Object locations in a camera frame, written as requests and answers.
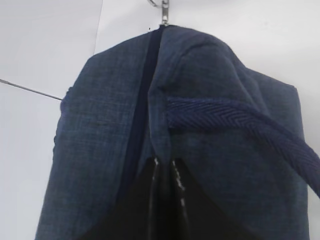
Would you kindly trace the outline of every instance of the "navy blue strap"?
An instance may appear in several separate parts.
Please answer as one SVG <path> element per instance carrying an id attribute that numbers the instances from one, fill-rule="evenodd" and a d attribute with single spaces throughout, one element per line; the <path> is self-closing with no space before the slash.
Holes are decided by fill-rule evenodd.
<path id="1" fill-rule="evenodd" d="M 264 140 L 305 180 L 320 198 L 320 159 L 304 140 L 244 103 L 215 98 L 169 97 L 171 129 L 210 131 L 243 129 Z"/>
<path id="2" fill-rule="evenodd" d="M 165 26 L 161 25 L 158 30 L 151 33 L 131 131 L 125 152 L 125 160 L 117 200 L 123 198 L 137 175 L 138 163 L 144 144 L 146 123 L 148 119 L 148 91 L 158 63 L 160 43 L 164 29 Z"/>

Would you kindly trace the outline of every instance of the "white wall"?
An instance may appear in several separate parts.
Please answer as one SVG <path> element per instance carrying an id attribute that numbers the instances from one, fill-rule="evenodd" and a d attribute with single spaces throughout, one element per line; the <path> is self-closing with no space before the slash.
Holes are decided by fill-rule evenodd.
<path id="1" fill-rule="evenodd" d="M 305 139 L 320 154 L 319 13 L 318 0 L 171 0 L 170 23 L 215 35 L 247 67 L 295 85 Z M 63 98 L 91 55 L 160 19 L 147 0 L 0 0 L 0 79 Z M 0 239 L 32 240 L 59 101 L 0 84 L 0 114 Z M 309 195 L 316 240 L 320 200 Z"/>

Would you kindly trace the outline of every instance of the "navy zipper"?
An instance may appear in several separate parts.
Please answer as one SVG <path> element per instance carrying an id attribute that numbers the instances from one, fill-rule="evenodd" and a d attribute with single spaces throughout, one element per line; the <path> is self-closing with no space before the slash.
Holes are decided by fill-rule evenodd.
<path id="1" fill-rule="evenodd" d="M 121 200 L 125 196 L 137 175 L 138 163 L 141 157 L 148 120 L 148 91 L 156 71 L 161 38 L 165 27 L 166 26 L 161 25 L 158 30 L 151 33 L 131 131 L 125 152 L 124 166 L 117 194 L 117 201 Z"/>

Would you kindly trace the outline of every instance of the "blue tweed fabric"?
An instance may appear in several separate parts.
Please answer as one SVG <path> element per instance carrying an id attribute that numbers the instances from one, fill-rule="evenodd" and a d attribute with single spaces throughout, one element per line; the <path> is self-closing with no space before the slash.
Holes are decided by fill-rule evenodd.
<path id="1" fill-rule="evenodd" d="M 114 206 L 150 39 L 141 35 L 90 58 L 63 99 L 36 240 L 73 240 Z M 307 185 L 283 155 L 241 128 L 199 131 L 180 122 L 176 129 L 171 96 L 245 104 L 303 142 L 297 90 L 246 68 L 213 36 L 167 27 L 138 172 L 153 151 L 165 164 L 182 158 L 206 194 L 263 239 L 308 240 Z"/>

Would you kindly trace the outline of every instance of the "herringbone strap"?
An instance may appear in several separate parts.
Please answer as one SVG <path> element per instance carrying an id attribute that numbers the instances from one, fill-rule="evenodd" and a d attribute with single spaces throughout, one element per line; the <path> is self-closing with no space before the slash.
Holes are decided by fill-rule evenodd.
<path id="1" fill-rule="evenodd" d="M 244 103 L 221 98 L 167 99 L 170 129 L 243 129 L 264 140 L 305 180 L 320 198 L 320 159 L 289 130 Z"/>

